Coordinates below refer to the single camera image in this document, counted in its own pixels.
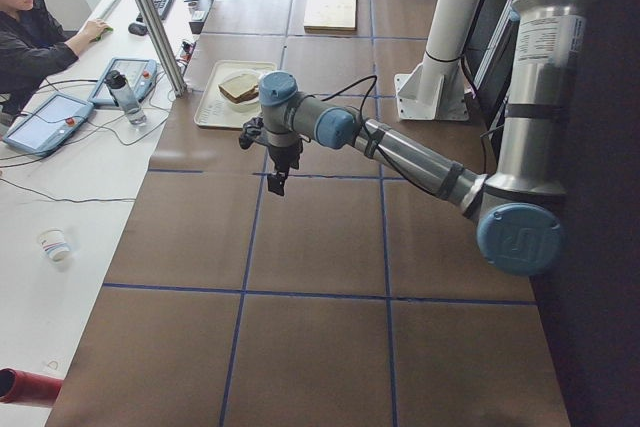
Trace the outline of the person's hand on desk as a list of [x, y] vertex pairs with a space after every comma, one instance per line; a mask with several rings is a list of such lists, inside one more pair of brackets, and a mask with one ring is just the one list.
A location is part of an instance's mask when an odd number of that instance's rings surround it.
[[99, 41], [106, 32], [112, 31], [112, 27], [109, 26], [104, 20], [94, 19], [88, 20], [78, 35], [89, 43]]

